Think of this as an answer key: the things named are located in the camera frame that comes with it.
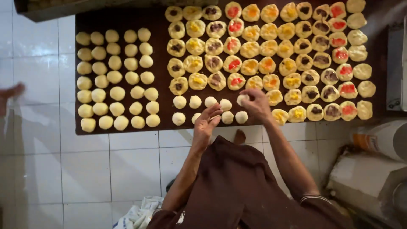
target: brown shirt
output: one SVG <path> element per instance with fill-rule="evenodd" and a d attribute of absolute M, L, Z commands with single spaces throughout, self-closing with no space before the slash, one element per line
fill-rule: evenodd
<path fill-rule="evenodd" d="M 217 137 L 202 156 L 185 207 L 157 211 L 147 228 L 353 227 L 321 196 L 296 199 L 279 188 L 261 152 Z"/>

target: white tiled floor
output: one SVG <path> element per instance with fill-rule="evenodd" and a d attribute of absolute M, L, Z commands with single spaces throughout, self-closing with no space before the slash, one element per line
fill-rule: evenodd
<path fill-rule="evenodd" d="M 164 196 L 193 130 L 76 136 L 74 17 L 35 24 L 11 6 L 0 0 L 0 87 L 22 81 L 27 90 L 0 118 L 4 227 L 111 228 L 144 196 Z M 282 130 L 321 183 L 351 125 L 297 123 Z M 232 140 L 236 129 L 217 128 L 214 136 Z M 284 185 L 264 128 L 241 129 Z"/>

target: dough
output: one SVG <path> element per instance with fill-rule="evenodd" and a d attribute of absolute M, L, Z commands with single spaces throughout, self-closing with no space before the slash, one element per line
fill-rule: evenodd
<path fill-rule="evenodd" d="M 357 79 L 369 79 L 372 76 L 372 67 L 369 64 L 358 64 L 353 68 L 353 73 Z"/>
<path fill-rule="evenodd" d="M 269 101 L 269 106 L 276 106 L 282 101 L 282 94 L 279 90 L 271 90 L 266 93 Z"/>
<path fill-rule="evenodd" d="M 297 9 L 295 8 L 295 3 L 290 2 L 285 5 L 280 12 L 280 17 L 285 22 L 292 22 L 297 19 L 298 13 Z"/>
<path fill-rule="evenodd" d="M 342 32 L 346 29 L 346 21 L 341 18 L 331 18 L 328 21 L 330 30 L 334 33 Z"/>
<path fill-rule="evenodd" d="M 341 46 L 343 47 L 348 44 L 348 39 L 343 32 L 331 33 L 329 35 L 329 44 L 334 48 Z"/>
<path fill-rule="evenodd" d="M 237 73 L 241 67 L 242 60 L 235 55 L 226 57 L 225 62 L 223 64 L 223 69 L 229 73 Z"/>
<path fill-rule="evenodd" d="M 285 76 L 282 80 L 282 85 L 287 89 L 296 89 L 301 85 L 301 75 L 299 73 L 291 73 Z"/>
<path fill-rule="evenodd" d="M 242 17 L 246 22 L 257 22 L 260 18 L 260 9 L 256 4 L 250 4 L 242 10 Z"/>
<path fill-rule="evenodd" d="M 140 74 L 140 79 L 143 84 L 152 84 L 154 82 L 154 74 L 152 72 L 143 72 Z"/>
<path fill-rule="evenodd" d="M 295 64 L 297 65 L 298 71 L 306 71 L 311 69 L 314 61 L 307 54 L 299 54 L 295 60 Z"/>
<path fill-rule="evenodd" d="M 260 36 L 265 40 L 274 40 L 277 38 L 277 31 L 278 29 L 275 24 L 267 23 L 261 27 Z"/>
<path fill-rule="evenodd" d="M 99 119 L 99 127 L 103 130 L 108 130 L 113 125 L 113 118 L 110 116 L 103 116 Z"/>
<path fill-rule="evenodd" d="M 321 73 L 321 81 L 326 85 L 334 85 L 338 82 L 335 70 L 327 68 Z"/>
<path fill-rule="evenodd" d="M 126 91 L 122 87 L 116 86 L 110 89 L 109 94 L 112 99 L 120 101 L 125 97 Z"/>
<path fill-rule="evenodd" d="M 138 74 L 131 71 L 126 73 L 125 78 L 127 83 L 129 83 L 130 85 L 138 84 L 140 81 L 140 77 L 138 77 Z"/>
<path fill-rule="evenodd" d="M 313 69 L 306 70 L 301 74 L 301 81 L 307 86 L 315 86 L 319 83 L 319 74 Z"/>
<path fill-rule="evenodd" d="M 281 40 L 289 40 L 295 35 L 295 25 L 291 22 L 282 24 L 277 29 L 278 38 Z"/>
<path fill-rule="evenodd" d="M 271 57 L 264 57 L 259 63 L 258 70 L 261 74 L 271 74 L 276 70 L 276 63 Z"/>
<path fill-rule="evenodd" d="M 260 45 L 256 41 L 246 42 L 240 48 L 240 55 L 245 58 L 253 58 L 260 54 Z"/>
<path fill-rule="evenodd" d="M 345 18 L 346 17 L 346 9 L 345 3 L 343 2 L 335 2 L 329 7 L 329 15 L 332 18 Z"/>
<path fill-rule="evenodd" d="M 329 23 L 327 21 L 316 21 L 312 25 L 312 33 L 314 35 L 326 35 L 329 33 Z"/>
<path fill-rule="evenodd" d="M 351 45 L 362 45 L 368 41 L 368 37 L 360 30 L 351 30 L 348 33 L 348 41 Z"/>
<path fill-rule="evenodd" d="M 124 39 L 127 43 L 134 43 L 137 40 L 137 34 L 134 30 L 129 29 L 125 32 Z"/>
<path fill-rule="evenodd" d="M 144 97 L 150 101 L 155 101 L 158 98 L 158 91 L 155 88 L 148 88 L 144 91 Z"/>
<path fill-rule="evenodd" d="M 119 55 L 120 54 L 120 46 L 117 43 L 108 43 L 106 47 L 106 51 L 108 54 L 111 55 Z"/>
<path fill-rule="evenodd" d="M 156 114 L 151 114 L 146 118 L 146 124 L 149 127 L 156 127 L 161 122 L 160 117 Z"/>
<path fill-rule="evenodd" d="M 90 118 L 93 116 L 92 106 L 89 104 L 82 104 L 78 109 L 78 114 L 81 118 Z"/>
<path fill-rule="evenodd" d="M 368 52 L 364 45 L 352 45 L 349 48 L 349 57 L 355 62 L 365 61 L 368 57 Z"/>
<path fill-rule="evenodd" d="M 240 72 L 243 75 L 254 75 L 258 70 L 258 62 L 255 59 L 247 59 L 242 63 Z"/>
<path fill-rule="evenodd" d="M 202 100 L 196 95 L 191 96 L 189 99 L 189 107 L 192 109 L 197 109 L 201 106 Z"/>
<path fill-rule="evenodd" d="M 119 34 L 117 33 L 116 30 L 113 30 L 113 29 L 109 29 L 108 31 L 106 31 L 105 37 L 106 37 L 106 41 L 109 43 L 119 41 Z"/>
<path fill-rule="evenodd" d="M 294 73 L 297 71 L 297 65 L 295 64 L 295 61 L 290 59 L 290 58 L 284 58 L 280 62 L 280 65 L 278 66 L 278 71 L 282 76 L 289 75 L 291 73 Z"/>
<path fill-rule="evenodd" d="M 77 97 L 79 102 L 81 103 L 90 103 L 92 101 L 92 96 L 91 96 L 91 91 L 90 90 L 80 90 L 78 91 Z"/>
<path fill-rule="evenodd" d="M 185 26 L 181 21 L 173 22 L 168 26 L 168 33 L 172 39 L 181 39 L 185 36 Z"/>
<path fill-rule="evenodd" d="M 357 116 L 362 120 L 370 119 L 373 116 L 373 104 L 361 100 L 357 103 Z"/>
<path fill-rule="evenodd" d="M 105 37 L 100 32 L 93 32 L 90 34 L 90 41 L 95 45 L 103 45 Z"/>
<path fill-rule="evenodd" d="M 308 20 L 312 16 L 312 6 L 309 2 L 300 2 L 297 4 L 298 17 L 301 20 Z"/>
<path fill-rule="evenodd" d="M 223 51 L 229 55 L 235 55 L 239 52 L 241 46 L 239 39 L 236 37 L 228 37 L 223 46 Z"/>
<path fill-rule="evenodd" d="M 288 119 L 287 111 L 281 109 L 274 109 L 271 111 L 272 116 L 276 119 L 277 124 L 282 126 Z"/>
<path fill-rule="evenodd" d="M 88 33 L 85 32 L 79 32 L 76 36 L 75 39 L 78 44 L 81 44 L 83 46 L 90 45 L 90 36 Z"/>
<path fill-rule="evenodd" d="M 174 106 L 175 106 L 176 108 L 182 109 L 182 108 L 184 108 L 185 105 L 186 105 L 186 98 L 185 98 L 184 96 L 182 96 L 182 95 L 176 96 L 176 97 L 173 99 L 173 104 L 174 104 Z"/>
<path fill-rule="evenodd" d="M 81 76 L 78 78 L 77 86 L 79 90 L 89 90 L 92 87 L 92 80 L 86 76 Z"/>
<path fill-rule="evenodd" d="M 192 55 L 199 56 L 205 51 L 205 42 L 199 38 L 189 38 L 185 43 L 185 48 Z"/>
<path fill-rule="evenodd" d="M 96 46 L 90 54 L 95 60 L 104 60 L 106 58 L 106 50 L 100 46 Z"/>
<path fill-rule="evenodd" d="M 186 6 L 182 12 L 182 15 L 188 21 L 197 20 L 202 17 L 202 8 L 194 6 Z"/>
<path fill-rule="evenodd" d="M 153 47 L 149 43 L 143 42 L 140 45 L 140 52 L 143 55 L 149 56 L 153 53 Z"/>
<path fill-rule="evenodd" d="M 341 81 L 349 81 L 353 78 L 353 70 L 350 64 L 341 64 L 336 69 L 336 75 Z"/>
<path fill-rule="evenodd" d="M 81 48 L 78 51 L 78 58 L 82 61 L 92 60 L 91 50 L 88 48 Z"/>
<path fill-rule="evenodd" d="M 280 88 L 280 79 L 278 78 L 278 75 L 265 75 L 263 77 L 263 87 L 266 91 L 278 90 Z"/>
<path fill-rule="evenodd" d="M 174 78 L 169 88 L 174 95 L 182 95 L 188 90 L 188 80 L 185 77 Z"/>
<path fill-rule="evenodd" d="M 240 18 L 233 18 L 228 25 L 228 33 L 231 37 L 239 37 L 243 33 L 245 23 Z"/>
<path fill-rule="evenodd" d="M 138 61 L 134 57 L 125 59 L 125 67 L 129 71 L 136 71 L 138 69 Z"/>
<path fill-rule="evenodd" d="M 142 129 L 146 125 L 144 118 L 141 116 L 134 116 L 131 119 L 131 125 L 136 129 Z"/>
<path fill-rule="evenodd" d="M 106 92 L 103 89 L 96 88 L 95 90 L 92 91 L 91 96 L 92 96 L 92 100 L 95 103 L 101 103 L 106 98 Z"/>
<path fill-rule="evenodd" d="M 120 60 L 120 57 L 118 56 L 111 56 L 108 64 L 112 70 L 119 70 L 122 67 L 122 60 Z"/>
<path fill-rule="evenodd" d="M 319 98 L 317 86 L 304 86 L 301 94 L 303 103 L 313 103 Z"/>
<path fill-rule="evenodd" d="M 365 0 L 348 0 L 346 2 L 346 9 L 349 13 L 361 13 L 365 8 Z"/>
<path fill-rule="evenodd" d="M 227 99 L 221 99 L 219 105 L 221 105 L 221 110 L 224 112 L 232 108 L 232 103 Z"/>
<path fill-rule="evenodd" d="M 122 81 L 123 76 L 118 71 L 110 71 L 107 73 L 107 80 L 112 84 L 117 84 Z"/>
<path fill-rule="evenodd" d="M 150 40 L 151 32 L 147 28 L 141 28 L 137 31 L 137 36 L 141 42 L 147 42 Z"/>
<path fill-rule="evenodd" d="M 199 118 L 199 116 L 201 115 L 201 113 L 195 113 L 194 116 L 192 116 L 192 124 L 195 125 L 195 121 L 197 120 L 197 118 Z"/>
<path fill-rule="evenodd" d="M 177 58 L 171 58 L 167 65 L 170 76 L 177 78 L 185 74 L 184 64 Z"/>
<path fill-rule="evenodd" d="M 311 42 L 312 49 L 318 52 L 324 52 L 329 48 L 329 38 L 327 36 L 314 36 Z"/>
<path fill-rule="evenodd" d="M 141 99 L 144 97 L 144 89 L 140 86 L 135 86 L 131 91 L 130 95 L 133 99 Z"/>
<path fill-rule="evenodd" d="M 140 66 L 143 68 L 149 68 L 153 65 L 154 61 L 150 56 L 143 55 L 140 58 Z"/>
<path fill-rule="evenodd" d="M 147 103 L 146 105 L 146 110 L 149 114 L 151 115 L 155 115 L 158 113 L 158 111 L 160 110 L 160 106 L 158 105 L 158 102 L 156 101 L 150 101 Z"/>
<path fill-rule="evenodd" d="M 240 18 L 242 15 L 242 7 L 237 2 L 229 2 L 225 6 L 225 14 L 228 19 Z"/>
<path fill-rule="evenodd" d="M 222 16 L 222 11 L 221 8 L 219 8 L 219 6 L 214 5 L 207 6 L 202 10 L 202 12 L 203 12 L 202 16 L 206 20 L 210 21 L 218 20 Z"/>
<path fill-rule="evenodd" d="M 165 10 L 165 18 L 169 22 L 176 22 L 182 20 L 182 9 L 181 7 L 170 6 Z"/>
<path fill-rule="evenodd" d="M 223 44 L 219 39 L 209 38 L 205 44 L 206 54 L 217 56 L 223 52 Z"/>
<path fill-rule="evenodd" d="M 247 26 L 243 29 L 242 38 L 246 41 L 257 41 L 260 36 L 260 27 L 258 25 Z"/>
<path fill-rule="evenodd" d="M 84 118 L 81 120 L 82 130 L 88 133 L 91 133 L 95 130 L 96 121 L 92 118 Z"/>
<path fill-rule="evenodd" d="M 339 98 L 339 92 L 332 85 L 326 85 L 321 91 L 321 99 L 324 102 L 331 103 Z"/>
<path fill-rule="evenodd" d="M 265 41 L 260 46 L 260 54 L 262 56 L 271 57 L 277 52 L 278 45 L 275 40 Z"/>
<path fill-rule="evenodd" d="M 134 57 L 138 53 L 138 48 L 135 44 L 128 44 L 125 47 L 125 54 L 128 57 Z"/>
<path fill-rule="evenodd" d="M 181 112 L 173 114 L 173 123 L 177 126 L 182 125 L 185 122 L 185 115 Z"/>
<path fill-rule="evenodd" d="M 186 33 L 192 38 L 201 37 L 205 33 L 205 23 L 201 20 L 187 21 Z"/>
<path fill-rule="evenodd" d="M 230 111 L 225 111 L 222 113 L 222 122 L 226 125 L 229 125 L 233 122 L 234 115 Z"/>
<path fill-rule="evenodd" d="M 302 106 L 291 108 L 288 112 L 288 121 L 291 123 L 304 122 L 306 119 L 306 110 Z"/>
<path fill-rule="evenodd" d="M 261 20 L 263 20 L 265 23 L 272 23 L 277 19 L 278 13 L 279 11 L 277 6 L 275 4 L 270 4 L 263 7 L 260 13 L 260 17 Z"/>
<path fill-rule="evenodd" d="M 129 125 L 129 120 L 123 115 L 117 117 L 113 123 L 113 126 L 116 128 L 116 130 L 120 130 L 120 131 L 126 129 L 126 127 L 128 125 Z"/>
<path fill-rule="evenodd" d="M 247 80 L 246 89 L 250 88 L 257 88 L 259 90 L 263 89 L 263 80 L 258 76 L 255 75 Z"/>
<path fill-rule="evenodd" d="M 250 96 L 249 96 L 249 95 L 239 95 L 239 96 L 237 97 L 237 100 L 236 100 L 236 102 L 237 102 L 237 104 L 238 104 L 239 106 L 243 106 L 243 105 L 242 105 L 242 100 L 243 100 L 243 99 L 247 99 L 247 100 L 250 101 Z"/>
<path fill-rule="evenodd" d="M 221 21 L 210 22 L 206 26 L 206 33 L 211 38 L 219 39 L 221 38 L 226 32 L 226 23 Z"/>
<path fill-rule="evenodd" d="M 360 29 L 365 26 L 368 22 L 362 13 L 354 13 L 348 17 L 346 20 L 348 27 L 351 29 Z"/>
<path fill-rule="evenodd" d="M 289 58 L 294 54 L 294 46 L 289 40 L 283 40 L 277 49 L 277 55 L 281 58 Z"/>
<path fill-rule="evenodd" d="M 95 62 L 92 65 L 92 70 L 96 75 L 104 75 L 107 72 L 107 67 L 103 62 Z"/>
<path fill-rule="evenodd" d="M 284 95 L 284 101 L 289 106 L 297 105 L 301 100 L 301 91 L 299 89 L 291 89 Z"/>
<path fill-rule="evenodd" d="M 189 55 L 184 59 L 184 69 L 189 73 L 197 73 L 203 66 L 204 63 L 200 56 Z"/>
<path fill-rule="evenodd" d="M 109 107 L 105 103 L 95 103 L 95 105 L 93 105 L 92 107 L 92 110 L 96 115 L 102 116 L 107 114 L 107 112 L 109 111 Z"/>
<path fill-rule="evenodd" d="M 211 107 L 211 106 L 215 105 L 217 102 L 218 102 L 218 101 L 216 101 L 216 99 L 215 99 L 214 97 L 209 96 L 209 97 L 207 97 L 207 98 L 205 99 L 204 104 L 205 104 L 205 107 L 208 108 L 208 107 Z"/>
<path fill-rule="evenodd" d="M 363 98 L 369 98 L 376 93 L 376 85 L 374 85 L 371 81 L 365 80 L 358 85 L 357 91 Z"/>
<path fill-rule="evenodd" d="M 228 88 L 230 90 L 239 90 L 246 84 L 246 79 L 239 73 L 232 73 L 228 77 Z"/>
<path fill-rule="evenodd" d="M 320 121 L 324 118 L 324 110 L 319 104 L 310 104 L 306 108 L 306 116 L 310 121 Z"/>
<path fill-rule="evenodd" d="M 95 78 L 95 85 L 98 88 L 104 89 L 109 85 L 109 81 L 105 75 L 98 75 Z"/>
<path fill-rule="evenodd" d="M 315 8 L 312 18 L 315 20 L 326 20 L 328 18 L 329 5 L 324 4 Z"/>
<path fill-rule="evenodd" d="M 226 86 L 226 78 L 221 72 L 212 73 L 208 78 L 208 83 L 212 89 L 221 91 Z"/>
<path fill-rule="evenodd" d="M 348 50 L 345 47 L 338 47 L 332 51 L 332 59 L 337 64 L 344 64 L 348 62 Z"/>
<path fill-rule="evenodd" d="M 317 52 L 313 58 L 314 66 L 320 69 L 329 68 L 331 64 L 331 57 L 327 53 Z"/>
<path fill-rule="evenodd" d="M 294 52 L 296 54 L 308 54 L 311 51 L 312 45 L 308 39 L 300 38 L 294 44 Z"/>
<path fill-rule="evenodd" d="M 336 103 L 330 103 L 324 108 L 324 119 L 326 121 L 336 121 L 342 116 L 341 107 Z"/>
<path fill-rule="evenodd" d="M 77 71 L 81 75 L 90 74 L 92 72 L 92 65 L 90 65 L 86 61 L 82 61 L 81 63 L 78 64 Z"/>
<path fill-rule="evenodd" d="M 124 113 L 125 107 L 123 106 L 123 104 L 121 104 L 119 102 L 115 102 L 115 103 L 110 104 L 109 110 L 113 116 L 118 117 Z"/>
<path fill-rule="evenodd" d="M 342 119 L 345 121 L 350 121 L 354 119 L 357 115 L 357 109 L 353 102 L 345 101 L 340 105 L 342 111 Z"/>
<path fill-rule="evenodd" d="M 203 90 L 208 84 L 208 78 L 201 73 L 192 73 L 188 78 L 188 85 L 192 90 Z"/>
<path fill-rule="evenodd" d="M 218 56 L 205 55 L 205 66 L 210 72 L 215 73 L 222 68 L 223 61 Z"/>
<path fill-rule="evenodd" d="M 236 113 L 236 122 L 239 124 L 244 124 L 248 119 L 246 111 L 239 111 Z"/>

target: hand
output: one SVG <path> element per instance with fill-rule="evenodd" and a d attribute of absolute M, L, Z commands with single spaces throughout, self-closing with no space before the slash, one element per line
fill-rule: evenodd
<path fill-rule="evenodd" d="M 261 90 L 251 88 L 241 91 L 240 94 L 254 97 L 253 101 L 242 99 L 242 105 L 263 124 L 270 120 L 274 120 L 271 115 L 271 109 L 267 97 Z"/>
<path fill-rule="evenodd" d="M 204 152 L 206 147 L 209 145 L 210 136 L 212 135 L 213 129 L 215 129 L 221 120 L 221 117 L 218 116 L 221 114 L 221 106 L 216 103 L 215 105 L 206 108 L 195 120 L 194 138 L 192 140 L 191 147 L 192 149 Z"/>
<path fill-rule="evenodd" d="M 0 116 L 6 115 L 7 100 L 11 97 L 21 95 L 24 90 L 25 86 L 22 83 L 18 83 L 12 88 L 0 89 Z"/>

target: man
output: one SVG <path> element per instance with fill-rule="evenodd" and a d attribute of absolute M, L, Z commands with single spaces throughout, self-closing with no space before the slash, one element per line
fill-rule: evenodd
<path fill-rule="evenodd" d="M 8 89 L 0 89 L 0 117 L 6 115 L 8 99 L 21 95 L 24 90 L 25 86 L 22 83 L 18 83 L 16 86 Z"/>
<path fill-rule="evenodd" d="M 243 90 L 243 106 L 267 130 L 278 169 L 295 201 L 278 187 L 263 154 L 223 137 L 209 145 L 222 113 L 218 104 L 195 122 L 189 154 L 155 212 L 154 228 L 351 228 L 325 198 L 271 115 L 264 93 Z"/>

